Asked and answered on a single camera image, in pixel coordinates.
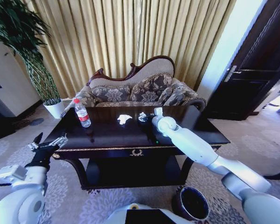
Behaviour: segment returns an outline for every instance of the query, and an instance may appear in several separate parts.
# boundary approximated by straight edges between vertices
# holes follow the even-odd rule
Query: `plastic water bottle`
[[[86,108],[83,106],[83,104],[80,102],[79,99],[77,99],[77,98],[74,99],[74,102],[76,104],[75,111],[79,117],[81,125],[83,127],[89,127],[91,122],[90,122]]]

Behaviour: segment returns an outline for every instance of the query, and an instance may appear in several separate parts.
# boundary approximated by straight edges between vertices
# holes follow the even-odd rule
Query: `beige curtain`
[[[119,78],[156,55],[195,88],[235,0],[24,0],[50,26],[41,51],[62,98],[99,68]]]

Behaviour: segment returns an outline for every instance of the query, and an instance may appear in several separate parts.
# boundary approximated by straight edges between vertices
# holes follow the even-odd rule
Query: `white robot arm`
[[[42,133],[28,146],[35,152],[31,163],[0,170],[0,179],[11,183],[13,191],[0,201],[0,224],[36,224],[44,206],[49,160],[68,141],[66,136],[38,144]]]
[[[222,184],[242,201],[244,212],[252,224],[280,224],[280,200],[265,194],[271,184],[243,163],[216,154],[212,147],[187,128],[176,124],[172,117],[163,117],[162,108],[155,108],[153,124],[168,136],[191,160],[224,175]]]

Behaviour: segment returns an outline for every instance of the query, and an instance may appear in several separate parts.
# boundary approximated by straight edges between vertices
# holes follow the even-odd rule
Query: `table leg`
[[[189,157],[186,158],[185,162],[182,165],[181,169],[181,181],[186,183],[186,180],[189,175],[189,171],[191,169],[191,166],[193,165],[194,161],[191,160]]]
[[[86,172],[82,162],[79,159],[74,159],[74,160],[65,159],[65,161],[69,162],[75,168],[81,184],[81,189],[82,190],[88,189],[89,183],[87,181]]]

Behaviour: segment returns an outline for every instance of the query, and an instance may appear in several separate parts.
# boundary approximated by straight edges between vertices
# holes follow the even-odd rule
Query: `sofa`
[[[170,57],[155,56],[140,66],[131,63],[131,67],[124,78],[110,78],[99,69],[75,98],[85,107],[194,105],[204,110],[206,100],[174,78]],[[74,106],[72,100],[63,115]]]

